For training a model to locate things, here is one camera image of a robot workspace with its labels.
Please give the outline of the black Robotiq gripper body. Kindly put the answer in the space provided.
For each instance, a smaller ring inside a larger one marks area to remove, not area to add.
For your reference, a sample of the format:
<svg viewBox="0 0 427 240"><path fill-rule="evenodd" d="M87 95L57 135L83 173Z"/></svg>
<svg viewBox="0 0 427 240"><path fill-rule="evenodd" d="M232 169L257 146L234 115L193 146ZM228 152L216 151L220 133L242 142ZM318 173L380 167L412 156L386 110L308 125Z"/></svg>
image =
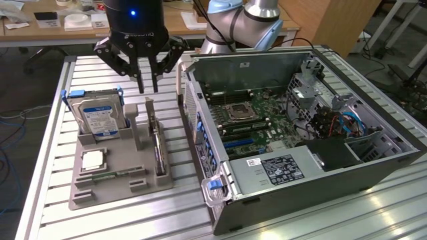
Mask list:
<svg viewBox="0 0 427 240"><path fill-rule="evenodd" d="M109 41L128 56L152 57L169 40L161 0L103 0Z"/></svg>

